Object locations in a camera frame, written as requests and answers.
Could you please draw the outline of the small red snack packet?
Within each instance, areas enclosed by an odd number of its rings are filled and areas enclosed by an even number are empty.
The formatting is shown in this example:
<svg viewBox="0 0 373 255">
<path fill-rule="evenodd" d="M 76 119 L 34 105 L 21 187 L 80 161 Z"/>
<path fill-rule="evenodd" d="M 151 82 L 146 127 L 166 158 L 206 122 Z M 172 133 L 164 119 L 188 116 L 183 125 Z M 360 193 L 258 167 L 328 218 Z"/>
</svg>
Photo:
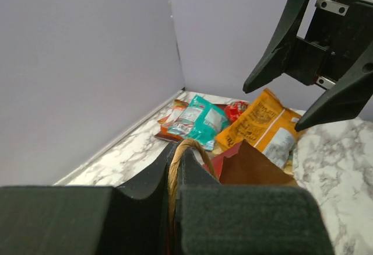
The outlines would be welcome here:
<svg viewBox="0 0 373 255">
<path fill-rule="evenodd" d="M 224 108 L 224 113 L 230 123 L 235 122 L 239 116 L 248 108 L 249 103 L 244 101 L 234 101 Z"/>
</svg>

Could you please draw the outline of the red Doritos chip bag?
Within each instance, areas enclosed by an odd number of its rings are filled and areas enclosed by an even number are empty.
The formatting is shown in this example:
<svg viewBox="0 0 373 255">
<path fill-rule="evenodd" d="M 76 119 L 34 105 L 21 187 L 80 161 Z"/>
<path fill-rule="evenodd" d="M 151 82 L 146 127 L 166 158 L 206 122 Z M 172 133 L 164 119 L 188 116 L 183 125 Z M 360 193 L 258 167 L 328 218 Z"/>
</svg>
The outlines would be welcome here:
<svg viewBox="0 0 373 255">
<path fill-rule="evenodd" d="M 165 140 L 165 141 L 173 141 L 173 142 L 179 142 L 179 141 L 182 141 L 182 138 L 181 140 L 177 141 L 175 138 L 169 138 L 169 137 L 166 137 L 165 135 L 162 135 L 160 133 L 160 131 L 155 135 L 156 138 L 159 138 L 159 139 L 162 139 L 162 140 Z"/>
</svg>

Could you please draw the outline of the red brown paper bag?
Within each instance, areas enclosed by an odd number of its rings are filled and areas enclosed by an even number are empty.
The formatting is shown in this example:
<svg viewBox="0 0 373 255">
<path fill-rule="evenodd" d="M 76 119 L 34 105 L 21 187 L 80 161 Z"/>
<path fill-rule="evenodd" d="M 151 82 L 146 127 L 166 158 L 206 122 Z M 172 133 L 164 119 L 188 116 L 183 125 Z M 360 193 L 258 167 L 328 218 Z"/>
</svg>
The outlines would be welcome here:
<svg viewBox="0 0 373 255">
<path fill-rule="evenodd" d="M 196 149 L 204 162 L 205 172 L 223 185 L 294 186 L 295 179 L 274 165 L 264 154 L 242 141 L 214 158 L 196 140 L 183 140 L 176 148 L 168 170 L 168 235 L 167 254 L 175 254 L 175 209 L 178 172 L 184 152 Z"/>
</svg>

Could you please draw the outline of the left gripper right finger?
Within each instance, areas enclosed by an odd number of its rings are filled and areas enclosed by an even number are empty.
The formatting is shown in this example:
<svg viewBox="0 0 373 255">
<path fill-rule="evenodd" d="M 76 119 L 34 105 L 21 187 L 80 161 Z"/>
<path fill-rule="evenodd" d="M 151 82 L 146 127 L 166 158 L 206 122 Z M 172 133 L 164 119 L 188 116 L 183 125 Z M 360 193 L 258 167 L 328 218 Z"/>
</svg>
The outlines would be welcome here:
<svg viewBox="0 0 373 255">
<path fill-rule="evenodd" d="M 297 186 L 223 185 L 184 160 L 176 212 L 180 254 L 333 254 L 314 197 Z"/>
</svg>

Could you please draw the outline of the teal snack packet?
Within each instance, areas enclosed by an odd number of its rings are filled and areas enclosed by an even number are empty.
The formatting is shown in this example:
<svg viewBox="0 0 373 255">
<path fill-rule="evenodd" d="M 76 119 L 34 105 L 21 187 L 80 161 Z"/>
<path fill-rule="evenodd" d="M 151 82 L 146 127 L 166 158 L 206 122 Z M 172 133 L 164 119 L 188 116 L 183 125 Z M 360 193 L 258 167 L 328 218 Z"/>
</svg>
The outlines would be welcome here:
<svg viewBox="0 0 373 255">
<path fill-rule="evenodd" d="M 211 152 L 215 146 L 216 135 L 227 126 L 228 118 L 224 111 L 196 95 L 167 132 L 182 139 L 192 138 L 206 151 Z"/>
</svg>

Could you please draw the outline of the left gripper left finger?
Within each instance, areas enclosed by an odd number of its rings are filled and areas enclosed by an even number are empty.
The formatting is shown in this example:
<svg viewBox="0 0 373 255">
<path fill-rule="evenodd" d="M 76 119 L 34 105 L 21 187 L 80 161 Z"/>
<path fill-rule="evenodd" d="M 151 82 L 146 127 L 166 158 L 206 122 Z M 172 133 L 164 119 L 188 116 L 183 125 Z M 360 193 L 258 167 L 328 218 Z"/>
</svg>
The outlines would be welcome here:
<svg viewBox="0 0 373 255">
<path fill-rule="evenodd" d="M 167 254 L 176 144 L 119 186 L 1 188 L 2 254 Z"/>
</svg>

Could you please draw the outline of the orange Fox's candy bag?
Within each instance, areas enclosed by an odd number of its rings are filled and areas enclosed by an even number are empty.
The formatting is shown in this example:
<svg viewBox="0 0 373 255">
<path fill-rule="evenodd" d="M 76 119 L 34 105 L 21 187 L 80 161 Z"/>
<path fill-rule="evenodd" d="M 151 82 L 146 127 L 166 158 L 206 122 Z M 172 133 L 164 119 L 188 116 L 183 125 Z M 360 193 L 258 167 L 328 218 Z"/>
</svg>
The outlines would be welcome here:
<svg viewBox="0 0 373 255">
<path fill-rule="evenodd" d="M 160 123 L 160 133 L 169 138 L 175 138 L 177 141 L 181 140 L 179 135 L 170 134 L 168 129 L 174 124 L 176 119 L 182 114 L 186 109 L 186 106 L 176 106 L 172 109 L 171 113 L 165 118 L 161 119 Z"/>
<path fill-rule="evenodd" d="M 157 122 L 159 124 L 168 124 L 168 123 L 174 122 L 182 114 L 182 112 L 188 107 L 188 105 L 189 105 L 188 102 L 175 99 L 171 113 L 159 119 Z"/>
</svg>

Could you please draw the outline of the yellow Kettle chip bag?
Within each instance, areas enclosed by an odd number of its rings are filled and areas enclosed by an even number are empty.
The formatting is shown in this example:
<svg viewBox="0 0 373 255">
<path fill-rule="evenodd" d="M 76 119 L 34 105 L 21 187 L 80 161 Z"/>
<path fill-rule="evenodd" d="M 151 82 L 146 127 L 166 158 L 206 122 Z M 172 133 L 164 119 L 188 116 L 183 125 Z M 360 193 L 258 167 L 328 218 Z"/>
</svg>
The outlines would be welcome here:
<svg viewBox="0 0 373 255">
<path fill-rule="evenodd" d="M 282 169 L 302 134 L 295 130 L 300 118 L 300 114 L 284 107 L 272 91 L 264 89 L 236 121 L 217 134 L 216 142 L 226 151 L 246 141 Z"/>
</svg>

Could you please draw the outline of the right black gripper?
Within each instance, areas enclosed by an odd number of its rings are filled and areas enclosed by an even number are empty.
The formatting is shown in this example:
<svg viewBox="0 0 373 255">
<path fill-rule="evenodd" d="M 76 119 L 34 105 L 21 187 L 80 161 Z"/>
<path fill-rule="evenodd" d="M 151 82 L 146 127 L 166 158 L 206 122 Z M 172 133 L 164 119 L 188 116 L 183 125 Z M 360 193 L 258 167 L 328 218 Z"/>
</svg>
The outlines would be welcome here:
<svg viewBox="0 0 373 255">
<path fill-rule="evenodd" d="M 372 50 L 367 49 L 372 42 L 372 2 L 316 0 L 308 31 L 297 38 L 308 3 L 287 0 L 262 58 L 242 88 L 251 93 L 284 72 L 307 86 L 336 83 L 304 113 L 296 131 L 356 118 L 372 96 Z"/>
</svg>

